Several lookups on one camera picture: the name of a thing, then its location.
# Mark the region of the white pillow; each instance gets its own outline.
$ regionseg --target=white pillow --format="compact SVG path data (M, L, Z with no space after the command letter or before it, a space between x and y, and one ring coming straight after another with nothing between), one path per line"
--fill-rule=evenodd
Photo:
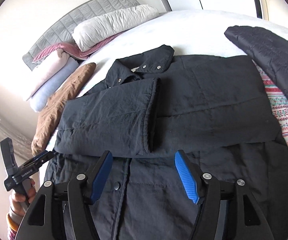
M63 49L56 49L40 65L34 68L26 82L23 100L29 100L46 81L65 66L68 58L69 54L64 52Z
M117 33L129 30L159 15L159 11L147 4L120 9L81 22L72 36L81 51Z

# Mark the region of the folded light blue towel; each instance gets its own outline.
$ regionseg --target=folded light blue towel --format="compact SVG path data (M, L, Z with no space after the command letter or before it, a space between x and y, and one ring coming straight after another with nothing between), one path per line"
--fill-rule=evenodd
M63 82L78 68L78 62L70 57L63 68L46 81L30 98L30 106L35 112L40 112L48 103Z

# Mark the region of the human hand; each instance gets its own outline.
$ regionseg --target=human hand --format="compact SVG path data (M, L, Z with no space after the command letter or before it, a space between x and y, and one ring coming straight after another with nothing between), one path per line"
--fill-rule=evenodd
M31 204L35 198L36 190L34 186L35 181L33 179L30 179L30 180L31 180L32 187L28 191L28 197L29 197L29 203ZM24 217L25 211L23 210L20 203L25 202L25 196L22 194L16 193L14 190L12 190L12 194L10 195L9 199L10 199L11 209L13 210L13 212L19 216Z

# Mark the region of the fair isle sweater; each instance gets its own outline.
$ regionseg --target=fair isle sweater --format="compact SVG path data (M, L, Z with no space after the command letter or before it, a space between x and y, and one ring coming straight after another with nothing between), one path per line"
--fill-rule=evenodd
M6 215L6 221L8 224L8 240L15 240L22 219L22 216L15 214L10 208L9 213Z

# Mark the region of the screw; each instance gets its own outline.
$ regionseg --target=screw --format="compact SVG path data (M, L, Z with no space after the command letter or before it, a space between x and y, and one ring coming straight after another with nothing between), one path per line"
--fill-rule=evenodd
M78 174L78 176L76 176L76 178L78 180L83 180L83 179L85 179L85 174Z
M245 181L243 181L242 179L239 179L239 180L237 180L237 184L239 186L243 186L243 185L245 185Z
M203 178L204 178L204 179L211 179L212 176L211 176L209 173L204 173L204 174L203 174Z
M44 187L49 187L52 185L52 181L47 180L46 182L44 182Z

